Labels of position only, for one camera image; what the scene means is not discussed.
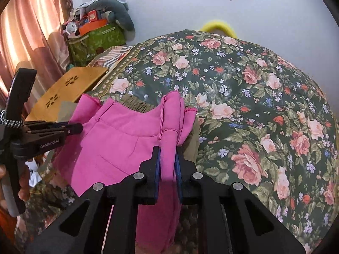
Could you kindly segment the person's left hand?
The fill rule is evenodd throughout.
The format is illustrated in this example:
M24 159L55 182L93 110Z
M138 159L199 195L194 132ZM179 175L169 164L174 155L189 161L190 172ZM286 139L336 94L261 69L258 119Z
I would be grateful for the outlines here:
M30 198L29 167L23 164L21 174L20 175L16 174L15 176L18 178L15 184L19 186L17 196L21 201L27 202ZM5 195L4 195L2 185L1 185L1 209L7 213L9 212L7 200L5 200Z

